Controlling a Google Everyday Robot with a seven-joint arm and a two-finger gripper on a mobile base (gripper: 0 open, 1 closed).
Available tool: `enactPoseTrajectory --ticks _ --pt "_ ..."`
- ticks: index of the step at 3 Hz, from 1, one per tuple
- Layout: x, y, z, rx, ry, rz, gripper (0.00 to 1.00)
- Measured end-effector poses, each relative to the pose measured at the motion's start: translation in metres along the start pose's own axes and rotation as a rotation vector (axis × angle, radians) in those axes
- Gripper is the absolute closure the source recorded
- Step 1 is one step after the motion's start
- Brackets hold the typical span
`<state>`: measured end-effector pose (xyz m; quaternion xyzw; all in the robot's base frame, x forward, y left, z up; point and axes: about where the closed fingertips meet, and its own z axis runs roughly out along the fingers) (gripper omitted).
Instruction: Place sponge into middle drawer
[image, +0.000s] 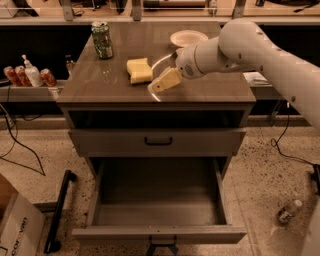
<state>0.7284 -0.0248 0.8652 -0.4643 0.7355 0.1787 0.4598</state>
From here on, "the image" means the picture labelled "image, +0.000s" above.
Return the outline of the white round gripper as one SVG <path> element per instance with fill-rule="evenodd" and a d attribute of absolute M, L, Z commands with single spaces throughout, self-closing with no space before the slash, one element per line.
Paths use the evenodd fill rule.
<path fill-rule="evenodd" d="M 186 79 L 196 79 L 203 76 L 196 64 L 196 46 L 179 48 L 175 51 L 176 68 L 167 68 L 148 86 L 151 93 L 158 93 L 178 85 L 182 76 Z"/>

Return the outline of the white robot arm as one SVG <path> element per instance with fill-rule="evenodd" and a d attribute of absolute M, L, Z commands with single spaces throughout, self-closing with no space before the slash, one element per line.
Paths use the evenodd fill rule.
<path fill-rule="evenodd" d="M 186 79 L 240 70 L 259 72 L 314 128 L 320 129 L 320 68 L 279 48 L 245 18 L 224 25 L 219 35 L 182 48 L 175 66 L 148 86 L 151 93 Z"/>

